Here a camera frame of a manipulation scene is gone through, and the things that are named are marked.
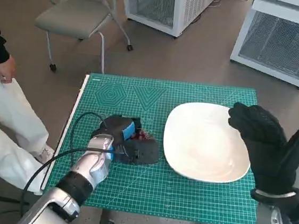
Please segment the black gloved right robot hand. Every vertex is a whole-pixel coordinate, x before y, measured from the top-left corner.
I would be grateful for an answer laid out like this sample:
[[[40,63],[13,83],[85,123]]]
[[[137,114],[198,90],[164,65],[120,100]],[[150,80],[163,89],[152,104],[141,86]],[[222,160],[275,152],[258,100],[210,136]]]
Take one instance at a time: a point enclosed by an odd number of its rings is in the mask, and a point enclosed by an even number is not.
[[[299,129],[287,139],[274,115],[258,105],[235,103],[228,123],[239,131],[250,159],[255,188],[267,194],[294,191],[299,166]]]

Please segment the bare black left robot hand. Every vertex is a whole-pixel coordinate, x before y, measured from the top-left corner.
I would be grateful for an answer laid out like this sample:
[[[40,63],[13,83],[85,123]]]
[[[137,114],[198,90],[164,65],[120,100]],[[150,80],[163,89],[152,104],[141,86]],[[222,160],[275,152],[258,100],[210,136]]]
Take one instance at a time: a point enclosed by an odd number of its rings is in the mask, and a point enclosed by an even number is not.
[[[94,134],[112,135],[115,142],[122,143],[141,128],[142,123],[139,117],[129,118],[122,115],[112,115],[101,122]]]

